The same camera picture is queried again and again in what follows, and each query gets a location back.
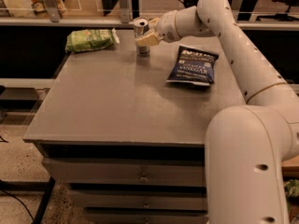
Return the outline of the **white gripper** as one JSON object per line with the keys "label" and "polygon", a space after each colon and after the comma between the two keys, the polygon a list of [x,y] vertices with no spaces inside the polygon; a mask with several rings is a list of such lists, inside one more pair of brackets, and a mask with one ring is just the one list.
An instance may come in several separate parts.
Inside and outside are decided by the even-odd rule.
{"label": "white gripper", "polygon": [[139,47],[156,46],[161,40],[171,43],[178,40],[178,32],[176,28],[176,14],[173,10],[165,13],[160,19],[155,18],[149,21],[149,28],[155,26],[155,31],[147,31],[143,35],[135,36],[135,43]]}

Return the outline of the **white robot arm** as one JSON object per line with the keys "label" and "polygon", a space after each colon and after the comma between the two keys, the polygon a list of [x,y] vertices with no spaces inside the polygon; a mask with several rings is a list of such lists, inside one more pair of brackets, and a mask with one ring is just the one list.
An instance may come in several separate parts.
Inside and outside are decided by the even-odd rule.
{"label": "white robot arm", "polygon": [[299,153],[299,97],[235,21],[228,0],[199,0],[150,22],[139,46],[215,35],[245,103],[206,130],[208,224],[290,224],[281,164]]}

